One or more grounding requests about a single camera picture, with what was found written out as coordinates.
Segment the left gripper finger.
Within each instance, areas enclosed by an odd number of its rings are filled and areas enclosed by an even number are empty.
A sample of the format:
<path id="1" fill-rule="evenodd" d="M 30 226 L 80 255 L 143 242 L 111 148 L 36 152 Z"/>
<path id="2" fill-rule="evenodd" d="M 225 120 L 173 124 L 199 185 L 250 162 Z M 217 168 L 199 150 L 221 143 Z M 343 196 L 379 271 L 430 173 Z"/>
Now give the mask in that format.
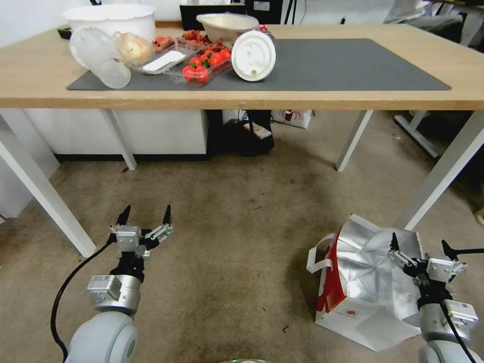
<path id="1" fill-rule="evenodd" d="M 125 209 L 118 215 L 116 222 L 109 227 L 109 237 L 115 237 L 117 229 L 126 225 L 131 212 L 131 205 L 127 205 Z"/>
<path id="2" fill-rule="evenodd" d="M 167 205 L 162 224 L 144 235 L 144 240 L 163 242 L 173 233 L 171 205 Z"/>

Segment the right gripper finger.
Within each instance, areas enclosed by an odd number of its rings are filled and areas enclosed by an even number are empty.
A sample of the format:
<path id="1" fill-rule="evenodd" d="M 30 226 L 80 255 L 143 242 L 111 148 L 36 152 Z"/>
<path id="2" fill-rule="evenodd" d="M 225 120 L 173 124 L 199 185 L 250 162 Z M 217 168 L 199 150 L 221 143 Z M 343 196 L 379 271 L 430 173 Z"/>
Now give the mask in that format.
<path id="1" fill-rule="evenodd" d="M 411 259 L 406 254 L 400 251 L 398 239 L 396 233 L 392 233 L 390 242 L 390 250 L 388 252 L 388 258 L 398 267 L 403 273 L 417 273 L 418 263 L 416 260 Z"/>
<path id="2" fill-rule="evenodd" d="M 445 240 L 442 240 L 441 243 L 444 255 L 452 262 L 450 277 L 455 278 L 458 274 L 467 270 L 467 264 L 465 262 L 460 262 L 458 259 L 459 255 L 466 254 L 467 251 L 453 249 Z"/>

